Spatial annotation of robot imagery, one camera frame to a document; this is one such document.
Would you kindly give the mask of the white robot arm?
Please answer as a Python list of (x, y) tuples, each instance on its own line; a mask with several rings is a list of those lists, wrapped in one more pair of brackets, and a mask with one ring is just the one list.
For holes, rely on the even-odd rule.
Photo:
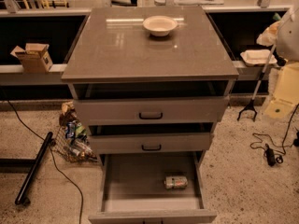
[(292, 5), (280, 20), (277, 54), (289, 61), (299, 61), (299, 4)]

